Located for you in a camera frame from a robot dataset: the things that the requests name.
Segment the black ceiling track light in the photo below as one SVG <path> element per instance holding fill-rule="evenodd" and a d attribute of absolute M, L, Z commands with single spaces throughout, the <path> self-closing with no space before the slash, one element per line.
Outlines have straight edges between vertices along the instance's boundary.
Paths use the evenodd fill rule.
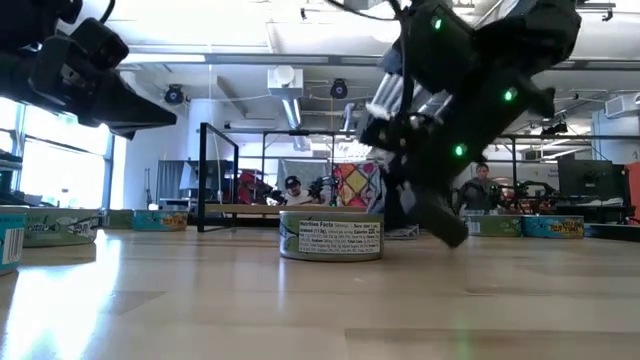
<path fill-rule="evenodd" d="M 578 10 L 602 13 L 602 22 L 608 22 L 613 18 L 613 10 L 616 7 L 617 4 L 614 2 L 589 2 L 585 0 L 576 4 Z"/>

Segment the black background metal frame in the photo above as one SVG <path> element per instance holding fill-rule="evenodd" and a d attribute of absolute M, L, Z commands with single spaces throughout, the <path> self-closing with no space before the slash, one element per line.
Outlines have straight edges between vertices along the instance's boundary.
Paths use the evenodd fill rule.
<path fill-rule="evenodd" d="M 303 137 L 307 138 L 309 136 L 327 136 L 330 137 L 332 143 L 335 143 L 335 138 L 339 136 L 343 137 L 351 137 L 356 138 L 357 133 L 354 131 L 328 131 L 328 130 L 265 130 L 262 132 L 262 160 L 266 159 L 266 137 L 271 134 L 278 135 L 287 135 L 289 137 Z M 520 140 L 533 141 L 537 140 L 540 142 L 544 141 L 565 141 L 565 142 L 584 142 L 586 145 L 589 145 L 595 152 L 597 152 L 596 147 L 592 144 L 593 141 L 631 141 L 631 142 L 640 142 L 639 136 L 631 136 L 631 135 L 525 135 L 525 134 L 500 134 L 497 135 L 494 140 L 491 141 L 491 144 L 501 143 L 502 141 L 509 141 L 510 145 L 508 148 L 510 149 L 513 157 L 510 161 L 512 164 L 513 174 L 516 174 L 516 164 L 518 160 L 514 157 L 516 152 L 516 143 Z"/>

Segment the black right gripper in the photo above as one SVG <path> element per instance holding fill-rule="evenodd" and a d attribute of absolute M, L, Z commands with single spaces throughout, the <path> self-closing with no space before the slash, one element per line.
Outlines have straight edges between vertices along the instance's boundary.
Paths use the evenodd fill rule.
<path fill-rule="evenodd" d="M 439 115 L 406 116 L 380 106 L 366 110 L 359 141 L 387 154 L 381 169 L 385 229 L 405 227 L 407 215 L 449 248 L 459 247 L 469 230 L 452 209 L 453 188 L 447 184 L 486 159 L 484 151 L 496 138 L 496 108 L 451 106 Z M 406 214 L 400 201 L 404 183 Z"/>

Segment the teal yellowfin tuna can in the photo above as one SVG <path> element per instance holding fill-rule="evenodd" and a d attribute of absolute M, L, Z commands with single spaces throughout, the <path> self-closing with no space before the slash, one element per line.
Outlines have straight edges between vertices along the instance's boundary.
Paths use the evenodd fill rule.
<path fill-rule="evenodd" d="M 132 229 L 135 231 L 184 231 L 188 224 L 186 211 L 135 210 Z"/>
<path fill-rule="evenodd" d="M 0 205 L 0 277 L 15 272 L 20 264 L 28 210 Z"/>
<path fill-rule="evenodd" d="M 565 215 L 526 215 L 521 220 L 522 235 L 551 239 L 582 239 L 584 218 Z"/>

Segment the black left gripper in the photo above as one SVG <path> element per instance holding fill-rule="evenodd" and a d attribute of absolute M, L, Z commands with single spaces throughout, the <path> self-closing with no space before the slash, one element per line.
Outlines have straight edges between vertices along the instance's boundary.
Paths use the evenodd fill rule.
<path fill-rule="evenodd" d="M 104 124 L 129 140 L 138 131 L 177 123 L 174 112 L 118 86 L 114 72 L 98 68 L 76 40 L 61 35 L 37 52 L 0 50 L 0 95 L 73 114 L 83 124 Z"/>

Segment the white ceiling vent unit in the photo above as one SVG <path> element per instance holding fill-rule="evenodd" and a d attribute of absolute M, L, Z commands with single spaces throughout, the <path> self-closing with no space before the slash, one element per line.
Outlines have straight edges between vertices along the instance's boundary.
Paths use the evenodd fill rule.
<path fill-rule="evenodd" d="M 290 65 L 277 65 L 268 70 L 269 93 L 281 100 L 290 130 L 301 126 L 300 99 L 304 95 L 303 70 Z"/>

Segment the black aluminium table frame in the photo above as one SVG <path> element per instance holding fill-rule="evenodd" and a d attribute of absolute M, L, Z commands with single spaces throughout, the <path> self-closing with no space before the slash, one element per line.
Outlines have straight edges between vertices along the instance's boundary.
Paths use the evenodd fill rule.
<path fill-rule="evenodd" d="M 266 228 L 275 228 L 279 226 L 279 216 L 276 226 L 266 226 Z M 426 234 L 426 230 L 419 225 L 420 234 Z M 583 238 L 600 238 L 608 240 L 621 240 L 640 242 L 640 225 L 616 225 L 616 224 L 599 224 L 584 223 Z"/>

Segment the green label can gold lid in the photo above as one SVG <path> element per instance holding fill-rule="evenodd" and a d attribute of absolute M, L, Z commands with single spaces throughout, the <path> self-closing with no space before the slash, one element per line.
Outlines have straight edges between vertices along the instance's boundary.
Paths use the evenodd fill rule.
<path fill-rule="evenodd" d="M 133 214 L 131 209 L 106 209 L 101 212 L 102 226 L 105 229 L 130 230 L 133 227 Z"/>
<path fill-rule="evenodd" d="M 24 247 L 85 245 L 102 227 L 100 210 L 31 207 L 27 212 Z"/>

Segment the green label can silver lid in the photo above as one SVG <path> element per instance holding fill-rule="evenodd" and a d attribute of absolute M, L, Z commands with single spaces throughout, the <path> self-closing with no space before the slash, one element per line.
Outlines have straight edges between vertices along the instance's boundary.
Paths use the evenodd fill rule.
<path fill-rule="evenodd" d="M 469 215 L 464 222 L 473 236 L 520 237 L 522 218 L 515 215 Z"/>
<path fill-rule="evenodd" d="M 366 212 L 281 211 L 279 251 L 288 259 L 365 262 L 381 259 L 384 219 Z"/>

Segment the black background desk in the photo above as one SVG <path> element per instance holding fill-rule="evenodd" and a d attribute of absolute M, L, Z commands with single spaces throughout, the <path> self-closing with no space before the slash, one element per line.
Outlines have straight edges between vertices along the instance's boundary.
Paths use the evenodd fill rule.
<path fill-rule="evenodd" d="M 634 205 L 624 202 L 595 201 L 585 204 L 556 204 L 553 213 L 565 216 L 582 216 L 585 223 L 627 224 L 635 216 L 635 211 Z"/>

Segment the black rack by window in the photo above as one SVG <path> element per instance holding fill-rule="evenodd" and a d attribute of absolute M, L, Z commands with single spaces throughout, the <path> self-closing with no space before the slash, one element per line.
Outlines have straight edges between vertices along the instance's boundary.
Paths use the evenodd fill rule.
<path fill-rule="evenodd" d="M 22 169 L 23 158 L 0 149 L 0 205 L 25 205 L 12 193 L 13 175 Z"/>

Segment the wooden shelf black metal frame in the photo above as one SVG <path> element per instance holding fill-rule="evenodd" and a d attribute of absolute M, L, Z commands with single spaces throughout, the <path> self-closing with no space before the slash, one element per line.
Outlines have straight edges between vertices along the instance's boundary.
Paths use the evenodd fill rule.
<path fill-rule="evenodd" d="M 239 146 L 228 136 L 222 133 L 208 122 L 201 122 L 196 132 L 198 136 L 198 161 L 196 162 L 198 170 L 198 197 L 196 200 L 196 210 L 194 214 L 188 215 L 187 224 L 195 226 L 199 233 L 208 232 L 207 226 L 215 227 L 261 227 L 276 226 L 278 216 L 283 211 L 301 211 L 312 212 L 320 211 L 326 213 L 347 213 L 347 214 L 365 214 L 366 207 L 348 207 L 348 206 L 322 206 L 322 205 L 246 205 L 240 204 L 240 196 L 237 194 L 239 189 Z M 212 133 L 214 139 L 221 139 L 233 149 L 233 160 L 230 182 L 230 203 L 225 204 L 221 199 L 217 202 L 209 203 L 205 192 L 205 185 L 210 161 L 207 159 L 208 136 Z"/>

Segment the white blue fish can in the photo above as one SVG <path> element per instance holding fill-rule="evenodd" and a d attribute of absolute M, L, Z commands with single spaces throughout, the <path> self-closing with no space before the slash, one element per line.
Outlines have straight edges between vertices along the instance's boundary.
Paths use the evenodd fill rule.
<path fill-rule="evenodd" d="M 420 228 L 417 225 L 405 226 L 387 230 L 384 233 L 386 240 L 415 240 L 420 235 Z"/>

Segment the person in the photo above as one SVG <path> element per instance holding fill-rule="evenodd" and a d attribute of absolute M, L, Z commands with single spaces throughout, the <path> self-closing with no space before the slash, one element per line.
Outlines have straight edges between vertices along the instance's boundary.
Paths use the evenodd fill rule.
<path fill-rule="evenodd" d="M 466 211 L 481 211 L 483 213 L 494 209 L 492 189 L 498 183 L 490 178 L 489 166 L 480 162 L 476 165 L 476 176 L 466 181 L 458 191 L 454 211 L 459 213 L 462 208 Z"/>
<path fill-rule="evenodd" d="M 301 181 L 297 176 L 288 176 L 285 179 L 284 204 L 287 206 L 312 203 L 314 197 L 307 189 L 301 187 Z"/>

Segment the grey curtain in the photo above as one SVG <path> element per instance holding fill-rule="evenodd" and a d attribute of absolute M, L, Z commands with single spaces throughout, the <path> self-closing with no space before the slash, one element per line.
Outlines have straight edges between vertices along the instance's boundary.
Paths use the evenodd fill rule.
<path fill-rule="evenodd" d="M 156 196 L 158 199 L 180 198 L 180 181 L 184 161 L 159 160 L 157 164 Z"/>

